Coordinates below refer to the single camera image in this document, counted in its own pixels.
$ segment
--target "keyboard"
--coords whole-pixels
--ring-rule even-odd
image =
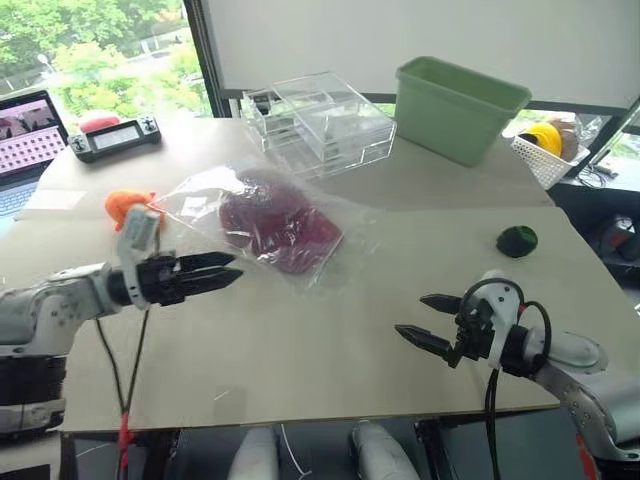
[[[0,217],[17,212],[25,206],[29,197],[35,192],[37,183],[21,185],[0,192]]]

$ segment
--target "orange toy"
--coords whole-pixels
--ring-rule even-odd
[[[116,232],[122,230],[127,212],[132,205],[141,203],[149,206],[155,196],[155,192],[144,193],[138,190],[116,190],[111,192],[104,202],[104,208],[111,218],[116,221]]]

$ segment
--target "yellow object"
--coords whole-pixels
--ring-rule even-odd
[[[117,190],[111,192],[104,202],[104,208],[107,213],[116,221],[116,232],[122,230],[127,212],[131,206],[141,203],[150,207],[149,203],[153,201],[155,193],[145,193],[137,190]]]
[[[537,145],[549,153],[559,157],[562,154],[562,136],[556,127],[542,122],[531,125],[525,133],[533,135],[538,140]]]

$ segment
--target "laptop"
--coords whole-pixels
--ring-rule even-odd
[[[47,92],[0,101],[0,218],[27,203],[67,137]]]

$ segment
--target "white basket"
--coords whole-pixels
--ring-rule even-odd
[[[589,155],[589,150],[580,145],[575,160],[573,162],[565,162],[560,157],[556,157],[520,137],[513,139],[511,148],[529,165],[529,168],[545,190],[549,190],[558,183],[571,167],[576,166],[580,163],[580,160]]]

